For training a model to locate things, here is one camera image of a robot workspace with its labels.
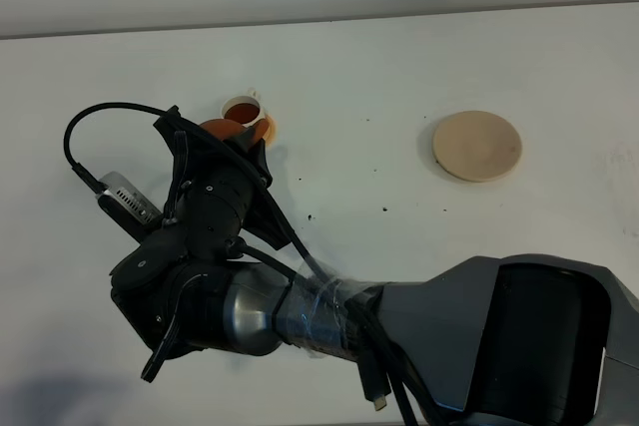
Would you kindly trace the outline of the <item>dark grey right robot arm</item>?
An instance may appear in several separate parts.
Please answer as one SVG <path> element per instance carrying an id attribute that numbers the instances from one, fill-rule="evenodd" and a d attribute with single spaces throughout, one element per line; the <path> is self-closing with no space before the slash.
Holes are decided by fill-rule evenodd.
<path id="1" fill-rule="evenodd" d="M 269 194 L 265 147 L 159 112 L 173 158 L 163 216 L 112 271 L 150 348 L 142 378 L 194 351 L 284 344 L 353 362 L 370 402 L 415 399 L 433 425 L 634 425 L 638 301 L 607 268 L 476 256 L 425 282 L 340 277 Z"/>

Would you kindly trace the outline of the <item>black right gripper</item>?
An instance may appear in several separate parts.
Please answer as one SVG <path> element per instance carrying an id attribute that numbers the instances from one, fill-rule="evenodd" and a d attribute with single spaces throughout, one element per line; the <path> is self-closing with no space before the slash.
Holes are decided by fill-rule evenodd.
<path id="1" fill-rule="evenodd" d="M 251 131 L 218 140 L 176 106 L 154 128 L 173 156 L 172 181 L 194 179 L 174 223 L 151 233 L 112 270 L 111 297 L 154 361 L 204 349 L 260 356 L 262 328 L 242 325 L 242 308 L 256 297 L 248 287 L 255 274 L 236 261 L 233 247 L 242 228 L 273 249 L 292 242 L 268 193 L 266 143 L 250 147 Z"/>

